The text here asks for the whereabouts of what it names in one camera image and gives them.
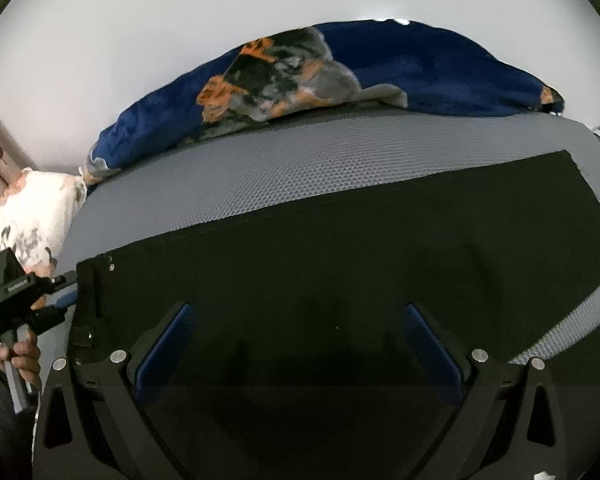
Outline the left hand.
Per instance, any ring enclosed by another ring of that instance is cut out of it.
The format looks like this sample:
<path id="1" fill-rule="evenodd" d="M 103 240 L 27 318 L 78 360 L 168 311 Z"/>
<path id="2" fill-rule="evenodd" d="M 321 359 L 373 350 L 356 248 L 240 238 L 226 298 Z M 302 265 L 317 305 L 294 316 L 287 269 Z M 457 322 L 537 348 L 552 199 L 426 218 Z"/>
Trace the left hand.
<path id="1" fill-rule="evenodd" d="M 41 350 L 38 348 L 38 337 L 32 330 L 27 330 L 24 341 L 17 341 L 9 349 L 0 344 L 0 371 L 5 371 L 5 364 L 10 363 L 20 377 L 31 385 L 35 390 L 41 389 Z"/>

